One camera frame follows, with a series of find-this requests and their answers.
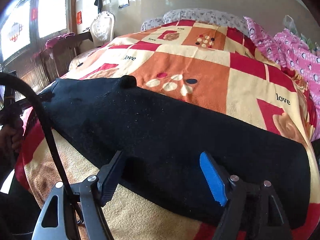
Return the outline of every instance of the chair backrest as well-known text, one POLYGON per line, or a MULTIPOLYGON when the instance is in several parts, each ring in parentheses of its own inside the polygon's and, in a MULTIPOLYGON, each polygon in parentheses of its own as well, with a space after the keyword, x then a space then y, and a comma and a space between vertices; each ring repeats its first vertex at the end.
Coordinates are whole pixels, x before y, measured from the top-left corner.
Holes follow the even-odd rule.
POLYGON ((110 12, 103 11, 92 22, 90 33, 96 47, 113 40, 115 18, 110 12))

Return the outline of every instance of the blue gripper pad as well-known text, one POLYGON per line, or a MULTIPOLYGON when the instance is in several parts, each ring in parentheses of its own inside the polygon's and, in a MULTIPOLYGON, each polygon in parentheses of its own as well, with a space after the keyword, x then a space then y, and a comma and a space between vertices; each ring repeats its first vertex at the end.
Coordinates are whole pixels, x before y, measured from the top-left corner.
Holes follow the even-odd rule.
POLYGON ((205 152, 200 155, 200 167, 207 180, 214 200, 218 201, 222 207, 225 206, 228 200, 225 186, 205 152))

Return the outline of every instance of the hanging black cloth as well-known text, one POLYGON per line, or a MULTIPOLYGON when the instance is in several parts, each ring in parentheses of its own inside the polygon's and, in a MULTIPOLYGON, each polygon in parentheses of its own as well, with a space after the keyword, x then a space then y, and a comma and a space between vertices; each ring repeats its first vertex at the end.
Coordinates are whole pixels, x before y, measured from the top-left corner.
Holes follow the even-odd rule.
POLYGON ((102 12, 102 6, 103 6, 102 0, 95 0, 94 5, 98 6, 98 13, 101 13, 102 12))
POLYGON ((177 214, 216 225, 214 201, 199 164, 211 153, 246 182, 272 182, 292 228, 304 224, 310 169, 302 144, 233 117, 136 86, 132 76, 57 79, 44 108, 53 127, 100 168, 127 153, 121 184, 177 214))

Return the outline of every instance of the wall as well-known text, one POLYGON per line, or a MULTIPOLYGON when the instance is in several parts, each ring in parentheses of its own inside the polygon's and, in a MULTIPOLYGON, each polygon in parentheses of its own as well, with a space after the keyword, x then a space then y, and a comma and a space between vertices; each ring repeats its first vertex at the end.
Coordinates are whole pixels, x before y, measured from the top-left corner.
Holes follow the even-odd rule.
MULTIPOLYGON (((83 23, 78 32, 89 27, 97 15, 95 0, 77 0, 76 11, 82 11, 83 23)), ((261 24, 271 35, 283 29, 286 14, 293 17, 298 31, 313 41, 320 41, 320 27, 296 0, 130 0, 128 7, 118 9, 117 0, 111 0, 103 10, 115 16, 115 36, 139 32, 144 20, 161 17, 164 13, 181 8, 207 8, 226 11, 237 16, 248 16, 261 24)))

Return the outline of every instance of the metal screw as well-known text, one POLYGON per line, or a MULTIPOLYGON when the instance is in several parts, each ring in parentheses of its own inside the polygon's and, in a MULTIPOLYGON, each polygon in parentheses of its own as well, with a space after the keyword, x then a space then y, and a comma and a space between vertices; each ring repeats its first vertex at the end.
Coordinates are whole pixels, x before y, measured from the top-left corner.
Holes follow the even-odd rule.
POLYGON ((56 188, 61 188, 63 186, 63 182, 62 181, 58 181, 56 183, 56 188))
POLYGON ((91 175, 87 178, 88 181, 95 181, 97 179, 96 175, 91 175))
POLYGON ((265 180, 265 181, 263 182, 263 185, 265 185, 266 187, 270 187, 270 186, 271 186, 271 182, 268 181, 268 180, 265 180))
POLYGON ((230 176, 230 179, 231 179, 232 181, 238 181, 238 180, 239 180, 239 177, 238 177, 237 175, 231 175, 231 176, 230 176))

